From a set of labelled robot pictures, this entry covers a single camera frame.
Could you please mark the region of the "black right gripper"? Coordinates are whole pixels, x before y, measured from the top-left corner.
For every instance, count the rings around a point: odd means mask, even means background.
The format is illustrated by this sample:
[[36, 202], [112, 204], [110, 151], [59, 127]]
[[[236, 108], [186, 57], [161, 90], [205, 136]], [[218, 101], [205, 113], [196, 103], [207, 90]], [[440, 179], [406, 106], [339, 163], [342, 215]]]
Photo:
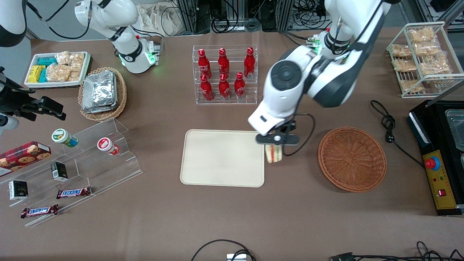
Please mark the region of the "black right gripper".
[[50, 115], [61, 121], [65, 121], [66, 114], [63, 105], [55, 100], [42, 96], [35, 99], [30, 96], [36, 90], [22, 88], [9, 78], [1, 78], [0, 111], [3, 114], [22, 117], [29, 121], [36, 121], [36, 113]]

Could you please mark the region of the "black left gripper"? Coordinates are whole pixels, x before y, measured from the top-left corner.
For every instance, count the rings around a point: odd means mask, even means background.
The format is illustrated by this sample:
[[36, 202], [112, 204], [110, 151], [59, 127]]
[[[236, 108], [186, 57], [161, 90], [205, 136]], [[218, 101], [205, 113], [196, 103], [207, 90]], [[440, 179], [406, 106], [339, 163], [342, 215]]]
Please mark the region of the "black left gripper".
[[286, 156], [285, 146], [296, 146], [300, 142], [298, 135], [290, 134], [296, 129], [296, 121], [290, 121], [275, 127], [267, 135], [256, 135], [257, 144], [265, 144], [265, 155], [268, 155], [268, 145], [281, 145], [282, 155]]

